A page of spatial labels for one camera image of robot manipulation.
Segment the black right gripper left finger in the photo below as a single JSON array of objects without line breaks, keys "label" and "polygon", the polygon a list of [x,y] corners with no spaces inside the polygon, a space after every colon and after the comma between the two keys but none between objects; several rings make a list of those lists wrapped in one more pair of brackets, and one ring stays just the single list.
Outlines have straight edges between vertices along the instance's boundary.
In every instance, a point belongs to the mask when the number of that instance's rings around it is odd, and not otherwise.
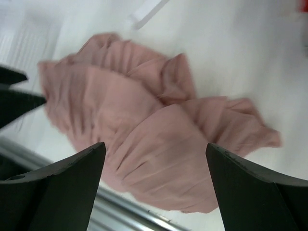
[{"label": "black right gripper left finger", "polygon": [[32,171],[1,155],[0,229],[87,230],[105,155],[99,142]]}]

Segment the pink pleated skirt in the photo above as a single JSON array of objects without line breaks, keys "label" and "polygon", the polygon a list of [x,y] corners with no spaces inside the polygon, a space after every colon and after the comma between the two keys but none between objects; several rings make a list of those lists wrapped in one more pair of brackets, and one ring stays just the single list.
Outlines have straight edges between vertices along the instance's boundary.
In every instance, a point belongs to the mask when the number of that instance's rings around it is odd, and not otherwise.
[{"label": "pink pleated skirt", "polygon": [[40,62],[38,71],[51,123],[77,151],[104,142],[102,180],[162,210],[217,208],[209,143],[241,157],[282,144],[249,99],[197,98],[183,53],[169,58],[98,34],[77,53]]}]

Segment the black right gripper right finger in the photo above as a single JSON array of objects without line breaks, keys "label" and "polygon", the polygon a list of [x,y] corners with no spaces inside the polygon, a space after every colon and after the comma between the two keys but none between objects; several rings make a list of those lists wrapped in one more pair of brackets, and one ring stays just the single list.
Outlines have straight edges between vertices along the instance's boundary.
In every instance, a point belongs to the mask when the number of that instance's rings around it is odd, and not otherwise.
[{"label": "black right gripper right finger", "polygon": [[308,182],[208,144],[206,158],[227,231],[306,231]]}]

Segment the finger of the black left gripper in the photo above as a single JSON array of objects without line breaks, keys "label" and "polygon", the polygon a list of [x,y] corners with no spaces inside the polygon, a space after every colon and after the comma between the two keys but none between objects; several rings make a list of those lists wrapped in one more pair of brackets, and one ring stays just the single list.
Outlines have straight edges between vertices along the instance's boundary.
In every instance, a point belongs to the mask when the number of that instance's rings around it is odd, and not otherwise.
[{"label": "finger of the black left gripper", "polygon": [[18,90],[0,91],[0,127],[46,103],[43,96]]},{"label": "finger of the black left gripper", "polygon": [[28,81],[28,78],[24,73],[3,66],[0,67],[1,84],[10,86],[24,81]]}]

